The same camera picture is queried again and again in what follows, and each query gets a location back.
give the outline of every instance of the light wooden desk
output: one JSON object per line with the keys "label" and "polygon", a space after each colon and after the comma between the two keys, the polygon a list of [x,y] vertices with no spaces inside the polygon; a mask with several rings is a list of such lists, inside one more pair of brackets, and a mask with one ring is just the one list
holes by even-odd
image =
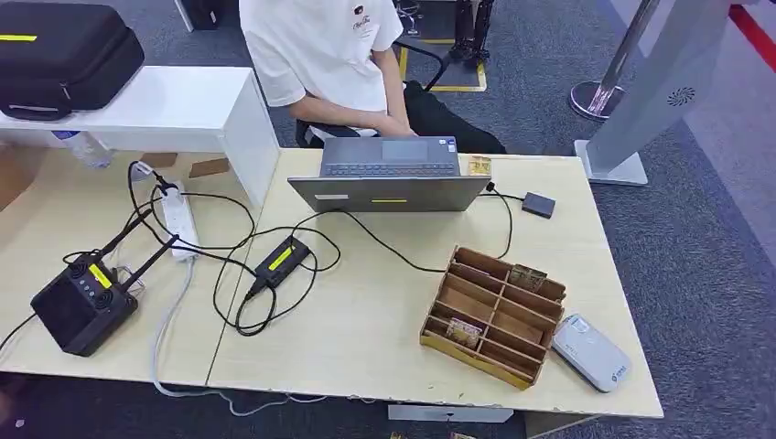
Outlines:
{"label": "light wooden desk", "polygon": [[[264,204],[259,229],[293,225],[312,213],[286,178],[318,174],[321,153],[284,150]],[[461,156],[461,167],[468,158]],[[309,297],[261,336],[226,331],[208,380],[210,387],[280,391],[396,402],[504,407],[527,411],[530,436],[596,415],[662,417],[652,376],[633,325],[595,200],[577,158],[506,156],[493,161],[503,194],[527,191],[557,200],[552,219],[512,204],[514,238],[504,258],[544,272],[567,286],[564,307],[579,312],[633,362],[617,391],[595,391],[555,353],[535,386],[518,391],[418,342],[440,275],[413,270],[340,214],[311,220],[342,249],[334,270],[318,276]],[[499,254],[507,233],[505,207],[479,199],[463,213],[358,214],[378,237],[415,263],[444,268],[455,245]],[[334,251],[300,234],[324,265]],[[259,263],[282,236],[257,239],[249,265]],[[293,273],[278,291],[279,310],[307,288],[310,274]],[[245,278],[236,300],[249,287]],[[245,322],[264,318],[269,294],[253,300]]]}
{"label": "light wooden desk", "polygon": [[[45,150],[27,150],[36,154]],[[67,150],[49,150],[33,185],[0,213],[0,334],[32,313],[29,301],[63,268],[69,252],[101,248],[132,212],[126,168],[139,154],[121,153],[104,170],[90,170]],[[183,178],[186,190],[248,199],[233,172],[187,180],[193,161],[221,155],[179,155],[176,167],[165,169],[170,181]],[[147,200],[151,181],[135,185],[138,202]],[[239,207],[209,198],[190,201],[202,245],[236,243],[251,225]],[[124,241],[119,260],[138,268],[158,249],[143,226]],[[247,250],[237,252],[237,258]],[[113,266],[115,259],[107,265]],[[200,258],[194,279],[173,326],[168,331],[159,376],[166,382],[201,386],[221,336],[223,323],[210,304],[219,262]],[[112,380],[150,380],[151,343],[159,320],[172,305],[186,268],[167,254],[144,276],[148,285],[135,314],[89,358],[63,353],[39,320],[34,319],[0,353],[0,370]],[[230,268],[222,287],[221,305],[228,306],[238,270]]]}

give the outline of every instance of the red stripe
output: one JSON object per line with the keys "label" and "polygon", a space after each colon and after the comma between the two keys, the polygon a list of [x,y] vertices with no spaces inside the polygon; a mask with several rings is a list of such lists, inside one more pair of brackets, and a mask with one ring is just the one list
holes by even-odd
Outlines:
{"label": "red stripe", "polygon": [[754,18],[747,12],[742,5],[732,5],[730,7],[730,19],[738,26],[741,33],[744,34],[760,54],[762,59],[776,71],[776,44],[771,37],[762,30],[762,27],[754,21]]}

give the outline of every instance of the gray carpet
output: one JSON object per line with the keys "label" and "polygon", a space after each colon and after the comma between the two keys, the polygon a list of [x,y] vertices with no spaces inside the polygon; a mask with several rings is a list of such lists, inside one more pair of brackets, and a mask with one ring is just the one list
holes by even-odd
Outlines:
{"label": "gray carpet", "polygon": [[[168,6],[112,3],[143,30],[153,62],[248,62],[233,28],[183,35]],[[488,91],[440,99],[511,152],[570,154],[574,139],[597,128],[567,109],[566,94],[599,76],[619,41],[621,24],[609,20],[608,7],[606,0],[497,2]],[[414,69],[425,72],[422,63]],[[293,122],[282,111],[272,117],[281,143],[292,145]],[[776,271],[684,123],[652,142],[643,159],[648,187],[594,193],[665,419],[602,419],[553,437],[776,437]],[[171,401],[148,385],[105,381],[42,379],[22,402],[28,425],[4,427],[3,437],[50,437],[53,429],[64,437],[387,437],[406,429],[412,438],[450,430],[514,438],[522,426],[520,417],[498,426],[396,425],[379,405],[336,400],[234,419],[217,400]],[[86,412],[64,416],[75,402]]]}

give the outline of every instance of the power strip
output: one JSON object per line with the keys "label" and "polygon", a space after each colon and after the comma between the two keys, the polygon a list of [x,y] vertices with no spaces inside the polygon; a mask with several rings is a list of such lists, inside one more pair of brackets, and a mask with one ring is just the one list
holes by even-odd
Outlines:
{"label": "power strip", "polygon": [[[167,228],[171,233],[177,234],[181,240],[199,245],[199,237],[197,236],[197,229],[194,227],[194,217],[191,215],[189,198],[180,195],[181,192],[185,192],[183,183],[176,181],[173,184],[178,189],[170,188],[167,190],[166,196],[162,195],[162,209],[165,211]],[[183,242],[176,245],[178,247],[190,247]],[[188,250],[172,249],[172,256],[178,261],[185,261],[196,255],[195,252]]]}

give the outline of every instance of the laptop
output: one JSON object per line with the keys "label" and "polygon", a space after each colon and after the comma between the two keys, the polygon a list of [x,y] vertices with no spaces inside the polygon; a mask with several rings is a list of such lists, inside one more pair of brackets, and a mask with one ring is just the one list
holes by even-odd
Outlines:
{"label": "laptop", "polygon": [[329,138],[320,177],[288,179],[316,212],[463,211],[489,182],[460,174],[453,137]]}

